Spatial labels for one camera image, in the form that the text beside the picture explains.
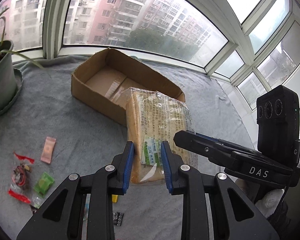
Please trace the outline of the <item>white gloved right hand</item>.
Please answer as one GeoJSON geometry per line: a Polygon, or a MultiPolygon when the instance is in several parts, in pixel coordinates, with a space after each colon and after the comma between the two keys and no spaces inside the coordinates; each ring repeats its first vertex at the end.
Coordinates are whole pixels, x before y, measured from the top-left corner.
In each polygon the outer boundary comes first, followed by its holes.
{"type": "Polygon", "coordinates": [[[274,214],[283,196],[283,193],[283,189],[275,189],[270,191],[261,200],[258,200],[255,203],[255,206],[265,218],[268,218],[274,214]]]}

